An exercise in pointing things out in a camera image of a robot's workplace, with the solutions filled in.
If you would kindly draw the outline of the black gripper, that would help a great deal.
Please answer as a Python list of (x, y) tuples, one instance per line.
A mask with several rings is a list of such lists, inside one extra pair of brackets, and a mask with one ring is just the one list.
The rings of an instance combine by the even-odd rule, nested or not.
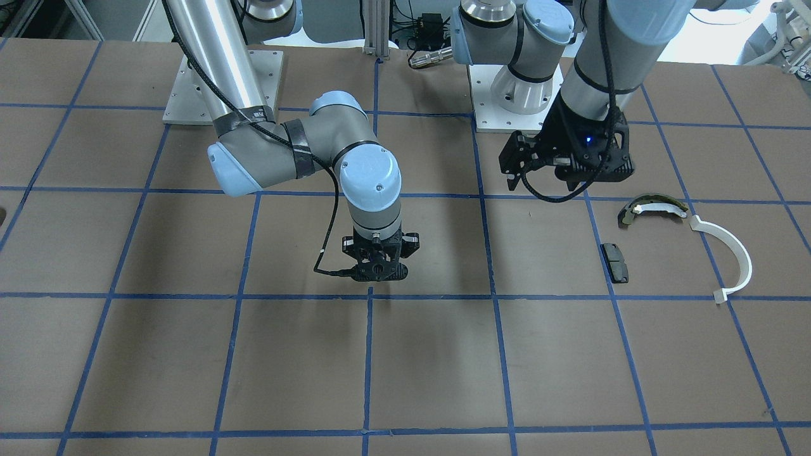
[(419, 234), (397, 231), (387, 239), (365, 239), (357, 232), (342, 237), (342, 252), (356, 260), (351, 269), (342, 269), (342, 277), (356, 282), (390, 282), (407, 277), (408, 268), (400, 262), (420, 248)]
[(554, 104), (535, 137), (513, 132), (499, 153), (499, 168), (507, 174), (510, 193), (516, 190), (524, 165), (530, 170), (555, 167), (555, 176), (572, 191), (599, 171), (598, 182), (621, 182), (635, 171), (629, 152), (629, 126), (623, 113), (615, 122), (615, 137), (606, 150), (606, 122), (577, 115), (564, 104)]

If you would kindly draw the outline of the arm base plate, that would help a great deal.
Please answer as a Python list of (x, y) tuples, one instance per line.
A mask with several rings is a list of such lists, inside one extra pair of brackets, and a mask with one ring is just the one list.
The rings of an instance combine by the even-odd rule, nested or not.
[(542, 83), (519, 80), (501, 65), (473, 65), (468, 72), (478, 132), (538, 133), (564, 80), (560, 66)]
[[(250, 50), (249, 54), (260, 92), (264, 95), (264, 104), (274, 108), (280, 90), (284, 53), (281, 50)], [(227, 106), (190, 67), (188, 58), (182, 58), (166, 103), (165, 124), (205, 126), (227, 112)]]

